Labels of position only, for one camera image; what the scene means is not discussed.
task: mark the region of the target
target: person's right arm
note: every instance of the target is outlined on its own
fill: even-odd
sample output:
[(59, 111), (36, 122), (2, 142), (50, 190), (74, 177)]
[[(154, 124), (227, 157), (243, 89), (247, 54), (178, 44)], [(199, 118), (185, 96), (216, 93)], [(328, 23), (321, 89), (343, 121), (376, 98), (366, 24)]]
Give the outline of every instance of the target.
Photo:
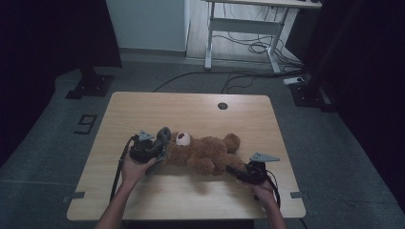
[(257, 196), (257, 198), (262, 202), (266, 210), (268, 228), (287, 229), (286, 223), (284, 222), (283, 216), (273, 195), (273, 189), (270, 183), (268, 183), (268, 181), (265, 181), (264, 183), (259, 185), (249, 186), (253, 193)]

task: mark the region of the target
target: desk leg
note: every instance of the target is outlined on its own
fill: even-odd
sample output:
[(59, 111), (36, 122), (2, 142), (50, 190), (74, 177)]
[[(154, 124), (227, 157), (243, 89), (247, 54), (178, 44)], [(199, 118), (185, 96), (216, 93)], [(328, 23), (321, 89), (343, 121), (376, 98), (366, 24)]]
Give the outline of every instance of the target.
[(211, 15), (209, 17), (208, 43), (206, 44), (206, 50), (205, 50), (205, 65), (204, 65), (204, 68), (206, 70), (211, 70), (211, 61), (212, 61), (212, 21), (214, 20), (214, 10), (215, 10), (215, 3), (212, 3)]
[(281, 73), (280, 68), (278, 66), (278, 62), (277, 62), (278, 58), (275, 54), (275, 50), (277, 47), (277, 43), (280, 39), (281, 32), (283, 31), (284, 24), (286, 22), (288, 10), (289, 10), (289, 8), (286, 8), (286, 10), (284, 11), (283, 17), (279, 22), (276, 37), (273, 39), (273, 42), (271, 42), (270, 49), (267, 50), (267, 55), (268, 55), (268, 58), (270, 59), (270, 64), (271, 64), (271, 67), (273, 68), (274, 73)]

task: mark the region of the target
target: desk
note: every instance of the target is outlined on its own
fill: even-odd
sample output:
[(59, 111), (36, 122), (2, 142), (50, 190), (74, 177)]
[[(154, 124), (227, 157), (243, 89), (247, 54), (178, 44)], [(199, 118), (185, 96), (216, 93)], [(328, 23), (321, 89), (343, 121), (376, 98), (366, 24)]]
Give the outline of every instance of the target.
[[(277, 56), (275, 55), (275, 49), (280, 39), (283, 26), (288, 15), (290, 8), (306, 8), (306, 9), (320, 9), (322, 4), (320, 2), (312, 3), (310, 0), (305, 2), (298, 0), (204, 0), (208, 3), (212, 3), (211, 14), (209, 18), (208, 28), (208, 43), (205, 51), (205, 64), (206, 70), (211, 69), (212, 61), (212, 32), (213, 31), (234, 31), (244, 33), (257, 33), (274, 35), (272, 43), (267, 49), (267, 56), (270, 60), (271, 67), (275, 73), (280, 73), (280, 68), (277, 63)], [(245, 4), (245, 5), (262, 5), (262, 6), (274, 6), (283, 7), (284, 10), (282, 18), (279, 22), (267, 22), (267, 21), (252, 21), (252, 20), (240, 20), (230, 18), (216, 18), (214, 17), (215, 3), (229, 3), (229, 4)]]
[[(219, 103), (226, 103), (228, 108), (220, 110)], [(85, 192), (84, 198), (72, 200), (68, 219), (98, 220), (109, 203), (117, 161), (128, 138), (139, 130), (155, 135), (163, 126), (194, 137), (223, 138), (234, 133), (241, 139), (237, 156), (245, 162), (256, 152), (279, 157), (280, 161), (269, 162), (266, 167), (277, 177), (283, 216), (305, 215), (303, 201), (290, 195), (299, 189), (268, 97), (114, 93), (76, 188)], [(137, 184), (123, 219), (265, 217), (250, 191), (232, 175), (205, 177), (186, 167), (164, 165)]]

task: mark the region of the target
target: brown teddy bear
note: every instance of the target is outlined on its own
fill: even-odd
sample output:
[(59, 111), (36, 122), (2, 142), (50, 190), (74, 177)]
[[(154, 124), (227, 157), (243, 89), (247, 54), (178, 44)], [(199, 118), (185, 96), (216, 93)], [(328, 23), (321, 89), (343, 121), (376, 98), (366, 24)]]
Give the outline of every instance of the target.
[(245, 171), (244, 162), (234, 155), (240, 144), (241, 140), (234, 134), (224, 139), (213, 136), (196, 139), (187, 133), (173, 133), (165, 163), (188, 166), (205, 176), (219, 176), (226, 171), (226, 166)]

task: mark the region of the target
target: black round hole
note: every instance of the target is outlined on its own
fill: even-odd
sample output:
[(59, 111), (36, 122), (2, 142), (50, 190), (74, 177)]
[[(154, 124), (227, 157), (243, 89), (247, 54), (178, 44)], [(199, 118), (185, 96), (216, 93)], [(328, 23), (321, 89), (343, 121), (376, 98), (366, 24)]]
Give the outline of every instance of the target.
[(219, 103), (218, 108), (221, 110), (226, 110), (227, 109), (227, 104), (226, 103)]

